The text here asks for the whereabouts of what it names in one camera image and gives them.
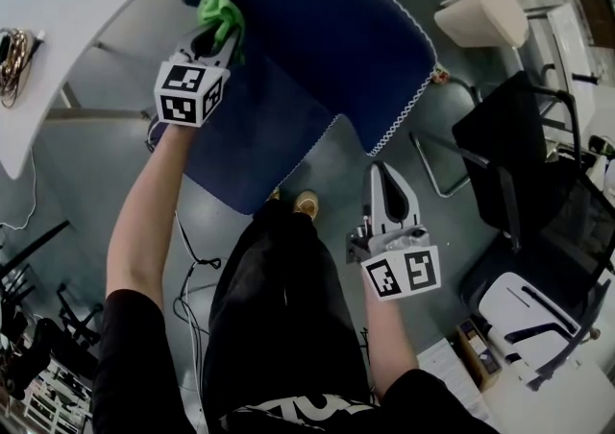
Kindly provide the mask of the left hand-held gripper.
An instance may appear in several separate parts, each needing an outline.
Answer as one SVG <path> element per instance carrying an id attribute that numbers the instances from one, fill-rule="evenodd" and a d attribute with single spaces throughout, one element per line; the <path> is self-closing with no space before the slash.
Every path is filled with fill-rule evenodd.
<path id="1" fill-rule="evenodd" d="M 208 120 L 222 102 L 239 35 L 233 30 L 216 43 L 215 29 L 201 26 L 179 40 L 177 52 L 161 63 L 154 86 L 161 123 L 200 128 Z"/>

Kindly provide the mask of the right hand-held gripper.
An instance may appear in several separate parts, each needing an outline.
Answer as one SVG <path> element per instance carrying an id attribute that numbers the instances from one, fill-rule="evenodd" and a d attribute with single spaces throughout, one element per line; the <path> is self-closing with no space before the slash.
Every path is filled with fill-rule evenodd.
<path id="1" fill-rule="evenodd" d="M 373 236 L 363 228 L 348 233 L 347 262 L 361 267 L 379 301 L 440 288 L 438 248 L 430 242 L 426 227 L 418 225 L 420 207 L 409 183 L 392 166 L 376 161 L 369 168 L 367 188 Z"/>

